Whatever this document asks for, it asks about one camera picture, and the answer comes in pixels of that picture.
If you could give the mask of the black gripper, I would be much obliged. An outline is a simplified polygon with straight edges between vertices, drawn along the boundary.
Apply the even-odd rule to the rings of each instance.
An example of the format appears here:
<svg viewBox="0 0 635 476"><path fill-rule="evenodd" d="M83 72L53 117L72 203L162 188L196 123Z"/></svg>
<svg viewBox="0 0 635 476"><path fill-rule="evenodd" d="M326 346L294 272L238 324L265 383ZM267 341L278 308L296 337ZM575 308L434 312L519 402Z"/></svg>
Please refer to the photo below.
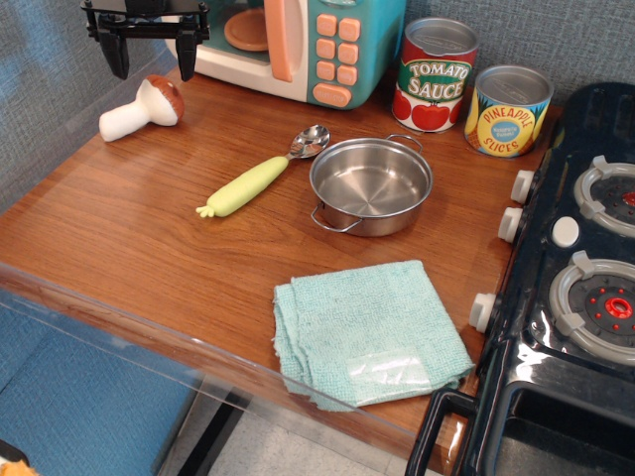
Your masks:
<svg viewBox="0 0 635 476"><path fill-rule="evenodd" d="M89 35L97 39L112 73L126 79L126 39L176 40L182 81L192 79L197 41L209 39L209 8L203 1L81 1Z"/></svg>

